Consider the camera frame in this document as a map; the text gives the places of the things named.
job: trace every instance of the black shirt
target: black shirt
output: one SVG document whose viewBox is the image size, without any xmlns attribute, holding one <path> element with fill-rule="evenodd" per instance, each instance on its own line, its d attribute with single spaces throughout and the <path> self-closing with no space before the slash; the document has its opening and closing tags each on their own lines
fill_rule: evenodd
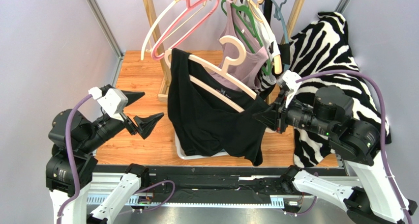
<svg viewBox="0 0 419 224">
<path fill-rule="evenodd" d="M 187 156 L 212 156 L 224 149 L 231 156 L 262 161 L 261 143 L 266 126 L 252 118 L 268 105 L 259 96 L 253 100 L 244 92 L 217 82 L 201 64 L 188 59 L 190 53 L 172 50 L 172 82 L 168 95 L 168 115 Z M 244 109 L 235 109 L 190 81 L 196 77 Z"/>
</svg>

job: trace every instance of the pink hanger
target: pink hanger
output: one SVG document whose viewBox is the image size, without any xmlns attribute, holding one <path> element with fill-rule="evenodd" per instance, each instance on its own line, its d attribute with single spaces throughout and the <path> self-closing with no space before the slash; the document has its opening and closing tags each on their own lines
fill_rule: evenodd
<svg viewBox="0 0 419 224">
<path fill-rule="evenodd" d="M 197 0 L 195 3 L 193 3 L 191 5 L 191 0 L 185 0 L 186 1 L 186 9 L 181 13 L 180 16 L 178 16 L 178 18 L 176 18 L 172 24 L 170 24 L 169 28 L 167 28 L 163 35 L 158 39 L 157 43 L 154 45 L 152 51 L 151 51 L 151 57 L 154 60 L 160 60 L 164 57 L 164 53 L 161 53 L 160 55 L 157 56 L 157 48 L 162 44 L 163 40 L 166 39 L 166 37 L 169 35 L 169 33 L 176 27 L 176 25 L 182 20 L 182 18 L 184 18 L 191 10 L 193 10 L 195 7 L 197 7 L 198 5 L 208 1 L 208 0 Z M 211 14 L 214 13 L 214 11 L 217 9 L 218 5 L 220 3 L 220 0 L 216 1 L 216 4 L 214 6 L 214 8 L 212 8 L 212 10 L 205 15 L 191 30 L 189 30 L 180 40 L 178 40 L 177 42 L 175 42 L 170 49 L 175 48 L 176 46 L 178 46 L 182 41 L 184 41 L 193 31 L 195 31 L 196 28 L 198 28 Z"/>
</svg>

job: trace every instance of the beige hanger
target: beige hanger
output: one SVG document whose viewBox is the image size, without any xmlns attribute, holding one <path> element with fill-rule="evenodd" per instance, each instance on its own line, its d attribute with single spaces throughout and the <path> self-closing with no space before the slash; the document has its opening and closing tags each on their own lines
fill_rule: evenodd
<svg viewBox="0 0 419 224">
<path fill-rule="evenodd" d="M 200 58 L 198 56 L 195 56 L 195 55 L 190 55 L 189 59 L 196 62 L 196 63 L 199 63 L 203 67 L 208 68 L 208 69 L 214 71 L 215 73 L 223 76 L 227 80 L 231 81 L 234 85 L 239 87 L 241 90 L 243 90 L 252 99 L 256 99 L 257 94 L 253 90 L 251 90 L 248 86 L 246 86 L 245 84 L 243 84 L 242 82 L 240 82 L 239 80 L 237 80 L 235 77 L 231 76 L 227 72 L 230 65 L 232 65 L 232 66 L 240 65 L 246 59 L 246 49 L 245 49 L 243 43 L 240 42 L 236 37 L 229 36 L 229 35 L 221 37 L 220 42 L 221 42 L 222 45 L 224 45 L 226 43 L 231 43 L 231 44 L 235 45 L 237 47 L 237 49 L 239 50 L 239 57 L 236 58 L 236 59 L 226 57 L 224 59 L 224 63 L 223 63 L 223 66 L 221 67 L 221 69 L 218 68 L 217 66 L 215 66 L 214 64 L 206 61 L 205 59 L 202 59 L 202 58 Z M 171 66 L 171 61 L 169 60 L 169 56 L 171 54 L 172 54 L 171 49 L 166 50 L 166 52 L 164 54 L 164 60 L 166 61 L 166 64 L 169 67 Z M 222 100 L 224 103 L 231 106 L 233 109 L 237 110 L 237 112 L 243 112 L 244 111 L 244 109 L 242 107 L 240 107 L 238 104 L 234 103 L 232 100 L 230 100 L 229 98 L 227 98 L 226 96 L 224 96 L 223 94 L 221 94 L 220 92 L 215 90 L 214 88 L 208 86 L 207 84 L 203 83 L 202 81 L 195 78 L 194 76 L 189 75 L 189 77 L 190 77 L 191 82 L 195 83 L 196 85 L 202 87 L 204 90 L 213 94 L 218 99 Z M 266 128 L 265 131 L 269 132 L 269 133 L 275 133 L 275 131 L 272 131 L 269 128 Z"/>
<path fill-rule="evenodd" d="M 253 2 L 253 0 L 247 0 L 249 2 L 249 9 L 250 12 L 253 14 L 253 17 L 259 22 L 259 23 L 263 23 L 263 20 L 261 18 L 259 18 L 256 14 L 255 14 L 255 10 L 254 9 L 258 9 L 259 8 L 259 4 L 255 4 L 255 2 Z"/>
</svg>

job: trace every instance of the white tray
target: white tray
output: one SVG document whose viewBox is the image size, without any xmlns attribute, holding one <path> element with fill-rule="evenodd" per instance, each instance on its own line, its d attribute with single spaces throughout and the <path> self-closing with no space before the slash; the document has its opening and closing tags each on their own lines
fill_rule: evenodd
<svg viewBox="0 0 419 224">
<path fill-rule="evenodd" d="M 224 151 L 224 152 L 216 153 L 216 154 L 212 155 L 211 157 L 206 157 L 206 156 L 201 156 L 201 155 L 186 156 L 184 150 L 182 149 L 182 146 L 180 145 L 180 141 L 179 141 L 179 138 L 176 135 L 176 133 L 175 133 L 175 145 L 176 145 L 176 151 L 178 152 L 179 158 L 184 159 L 184 160 L 203 159 L 203 158 L 211 158 L 211 157 L 228 155 L 228 153 Z"/>
</svg>

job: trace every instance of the clothing rack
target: clothing rack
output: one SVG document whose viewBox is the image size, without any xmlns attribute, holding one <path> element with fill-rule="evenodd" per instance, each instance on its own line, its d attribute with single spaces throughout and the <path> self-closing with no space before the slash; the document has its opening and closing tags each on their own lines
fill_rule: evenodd
<svg viewBox="0 0 419 224">
<path fill-rule="evenodd" d="M 299 16 L 299 13 L 301 12 L 302 6 L 304 4 L 305 0 L 295 0 L 294 2 L 294 6 L 293 9 L 291 11 L 290 17 L 288 19 L 288 23 L 287 23 L 287 29 L 288 29 L 288 36 L 291 37 L 294 27 L 297 23 L 297 19 Z M 157 19 L 157 15 L 156 15 L 156 11 L 154 8 L 154 2 L 153 0 L 143 0 L 144 3 L 144 8 L 146 9 L 146 13 L 147 13 L 147 18 L 149 20 L 149 24 L 150 26 L 153 25 L 153 23 L 155 22 L 155 20 Z M 161 37 L 161 33 L 160 33 L 160 28 L 157 25 L 156 28 L 154 29 L 153 33 L 153 39 L 155 42 L 157 42 L 157 40 Z M 281 43 L 283 44 L 285 42 L 285 37 L 282 37 Z M 163 53 L 165 52 L 164 46 L 163 44 L 160 45 L 157 48 L 157 54 Z M 163 70 L 163 74 L 164 74 L 164 79 L 161 83 L 160 86 L 160 90 L 159 90 L 159 94 L 158 94 L 158 99 L 160 102 L 167 102 L 167 94 L 169 91 L 169 86 L 170 86 L 170 82 L 172 80 L 172 76 L 170 74 L 170 69 L 167 66 L 166 62 L 164 61 L 164 58 L 162 58 L 160 60 L 160 65 L 162 67 Z"/>
</svg>

